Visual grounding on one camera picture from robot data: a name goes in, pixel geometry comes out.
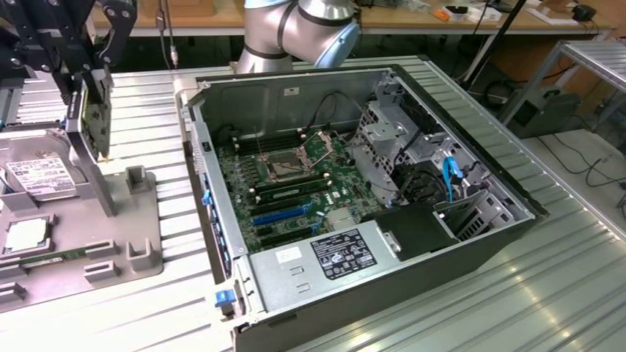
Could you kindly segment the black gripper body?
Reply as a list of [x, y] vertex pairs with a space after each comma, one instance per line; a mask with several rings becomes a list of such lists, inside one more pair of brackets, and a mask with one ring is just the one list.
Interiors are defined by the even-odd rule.
[[2, 78], [38, 71], [107, 77], [86, 30], [92, 1], [2, 2]]

